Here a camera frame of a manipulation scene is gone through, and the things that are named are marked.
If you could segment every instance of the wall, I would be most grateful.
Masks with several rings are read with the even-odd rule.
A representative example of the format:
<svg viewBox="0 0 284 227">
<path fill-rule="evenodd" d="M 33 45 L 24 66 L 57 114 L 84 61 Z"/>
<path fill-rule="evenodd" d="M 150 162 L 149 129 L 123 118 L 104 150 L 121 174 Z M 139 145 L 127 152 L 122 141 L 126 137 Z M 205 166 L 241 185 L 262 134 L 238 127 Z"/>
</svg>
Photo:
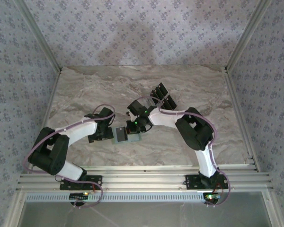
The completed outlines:
<svg viewBox="0 0 284 227">
<path fill-rule="evenodd" d="M 26 0 L 61 66 L 220 64 L 258 0 Z"/>
<path fill-rule="evenodd" d="M 262 171 L 284 211 L 284 0 L 273 0 L 232 78 Z"/>
<path fill-rule="evenodd" d="M 13 1 L 0 0 L 0 226 L 55 76 Z"/>
</svg>

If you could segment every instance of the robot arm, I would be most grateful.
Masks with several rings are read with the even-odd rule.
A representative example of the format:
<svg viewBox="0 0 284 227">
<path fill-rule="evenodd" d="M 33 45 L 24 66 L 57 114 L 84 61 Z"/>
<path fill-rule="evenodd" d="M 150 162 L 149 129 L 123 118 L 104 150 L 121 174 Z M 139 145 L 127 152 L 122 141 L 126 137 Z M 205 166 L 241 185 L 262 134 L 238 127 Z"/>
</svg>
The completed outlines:
<svg viewBox="0 0 284 227">
<path fill-rule="evenodd" d="M 113 138 L 112 129 L 109 128 L 109 123 L 114 116 L 102 121 L 92 120 L 93 118 L 96 119 L 110 116 L 112 113 L 113 112 L 110 109 L 104 107 L 99 114 L 87 114 L 79 122 L 72 124 L 72 127 L 70 128 L 69 126 L 58 129 L 51 129 L 49 127 L 43 128 L 40 131 L 34 146 L 54 131 L 65 128 L 69 129 L 47 139 L 29 156 L 28 161 L 51 175 L 60 175 L 74 181 L 84 180 L 86 171 L 66 160 L 68 147 L 86 136 L 90 143 L 94 140 Z"/>
<path fill-rule="evenodd" d="M 186 111 L 160 111 L 155 106 L 147 109 L 138 101 L 134 101 L 128 106 L 128 110 L 128 115 L 131 117 L 131 120 L 126 122 L 128 134 L 146 132 L 147 125 L 149 127 L 163 125 L 178 129 L 185 143 L 196 153 L 201 178 L 210 179 L 217 174 L 208 148 L 209 142 L 213 139 L 211 126 L 198 117 L 182 114 L 186 112 L 201 115 L 195 108 L 190 107 Z"/>
</svg>

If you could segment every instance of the marble tabletop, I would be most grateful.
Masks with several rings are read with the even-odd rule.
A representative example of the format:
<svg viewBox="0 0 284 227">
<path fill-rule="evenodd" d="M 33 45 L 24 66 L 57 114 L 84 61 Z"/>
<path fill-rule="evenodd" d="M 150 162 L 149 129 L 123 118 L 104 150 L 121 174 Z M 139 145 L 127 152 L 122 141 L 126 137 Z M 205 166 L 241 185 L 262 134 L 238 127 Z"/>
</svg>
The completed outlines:
<svg viewBox="0 0 284 227">
<path fill-rule="evenodd" d="M 47 126 L 58 128 L 92 113 L 99 104 L 116 109 L 112 126 L 125 126 L 127 106 L 163 82 L 176 110 L 195 107 L 217 128 L 213 152 L 218 164 L 245 164 L 247 150 L 219 66 L 82 66 L 64 67 L 53 97 Z M 67 159 L 80 166 L 195 165 L 194 151 L 173 128 L 154 126 L 138 142 L 88 143 L 69 147 Z"/>
</svg>

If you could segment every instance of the black bracket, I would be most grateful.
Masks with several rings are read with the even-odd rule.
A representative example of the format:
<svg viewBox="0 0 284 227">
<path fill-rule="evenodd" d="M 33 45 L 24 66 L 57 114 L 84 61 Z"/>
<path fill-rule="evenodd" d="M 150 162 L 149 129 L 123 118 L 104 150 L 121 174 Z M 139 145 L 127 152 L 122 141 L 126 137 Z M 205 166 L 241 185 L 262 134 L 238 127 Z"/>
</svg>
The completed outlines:
<svg viewBox="0 0 284 227">
<path fill-rule="evenodd" d="M 161 109 L 174 110 L 177 107 L 177 104 L 172 99 L 169 94 L 169 91 L 167 91 L 163 83 L 160 83 L 155 89 L 151 91 L 151 96 L 158 98 L 162 101 L 163 106 L 161 106 Z M 154 98 L 152 100 L 155 104 L 159 102 L 157 99 Z"/>
<path fill-rule="evenodd" d="M 89 196 L 85 195 L 83 193 L 71 193 L 69 196 L 70 200 L 88 200 Z M 83 206 L 85 203 L 84 202 L 77 202 L 76 207 Z"/>
<path fill-rule="evenodd" d="M 94 119 L 94 118 L 108 117 L 112 113 L 113 111 L 111 111 L 110 109 L 106 107 L 103 107 L 100 113 L 96 113 L 96 114 L 89 113 L 85 115 L 84 117 Z M 110 128 L 109 126 L 112 124 L 114 118 L 115 118 L 115 115 L 103 121 L 96 120 L 95 122 L 98 123 L 97 130 L 93 135 L 88 135 L 89 143 L 93 143 L 95 140 L 101 141 L 101 140 L 112 139 L 114 137 L 113 131 L 112 131 L 112 128 Z"/>
<path fill-rule="evenodd" d="M 185 112 L 201 115 L 197 109 L 190 107 Z M 183 115 L 176 122 L 176 127 L 183 137 L 185 143 L 193 150 L 205 150 L 206 145 L 213 139 L 213 129 L 204 120 L 191 116 Z"/>
<path fill-rule="evenodd" d="M 101 175 L 87 175 L 84 179 L 84 181 L 91 181 L 95 182 L 97 184 L 102 185 L 102 176 Z M 67 181 L 65 179 L 61 180 L 60 183 L 60 190 L 84 190 L 84 191 L 90 191 L 90 190 L 100 190 L 100 188 L 96 185 L 90 184 L 90 183 L 73 183 L 70 181 Z"/>
<path fill-rule="evenodd" d="M 187 190 L 200 190 L 200 189 L 212 189 L 214 190 L 217 184 L 222 186 L 222 189 L 228 189 L 226 177 L 222 174 L 218 174 L 211 180 L 211 185 L 205 185 L 204 181 L 201 181 L 200 175 L 185 175 L 185 181 Z"/>
<path fill-rule="evenodd" d="M 54 131 L 55 129 L 49 127 L 41 129 L 34 146 Z M 48 138 L 28 157 L 29 163 L 39 167 L 50 175 L 58 174 L 62 170 L 66 160 L 69 140 L 68 136 L 61 134 L 56 134 Z"/>
</svg>

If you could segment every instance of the white plastic casing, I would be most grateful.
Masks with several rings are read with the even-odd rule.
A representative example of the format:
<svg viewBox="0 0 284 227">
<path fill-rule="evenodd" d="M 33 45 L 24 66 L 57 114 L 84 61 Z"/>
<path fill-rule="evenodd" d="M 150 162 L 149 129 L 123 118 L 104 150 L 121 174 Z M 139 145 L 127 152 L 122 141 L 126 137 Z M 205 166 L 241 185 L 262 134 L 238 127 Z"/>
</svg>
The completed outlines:
<svg viewBox="0 0 284 227">
<path fill-rule="evenodd" d="M 178 119 L 183 117 L 183 113 L 185 111 L 173 111 L 173 110 L 164 110 L 167 113 L 174 113 L 174 115 L 168 115 L 161 113 L 158 108 L 154 109 L 150 112 L 149 120 L 153 125 L 164 125 L 171 128 L 177 128 L 176 122 Z M 206 146 L 205 150 L 195 150 L 196 156 L 198 158 L 200 173 L 204 176 L 211 177 L 215 173 L 215 168 L 213 167 L 212 161 L 210 159 L 210 150 L 208 146 Z"/>
<path fill-rule="evenodd" d="M 90 119 L 90 118 L 84 117 L 81 119 L 81 121 L 84 121 L 87 119 Z M 96 130 L 97 130 L 97 123 L 94 121 L 91 121 L 91 122 L 86 122 L 78 126 L 75 126 L 69 130 L 60 132 L 60 134 L 67 135 L 70 138 L 70 141 L 68 144 L 68 146 L 70 146 L 74 142 L 82 139 L 83 137 L 94 134 Z M 80 168 L 79 166 L 76 166 L 73 163 L 65 161 L 64 166 L 61 169 L 61 171 L 58 173 L 58 175 L 77 181 L 81 177 L 82 172 L 83 172 L 83 169 Z"/>
</svg>

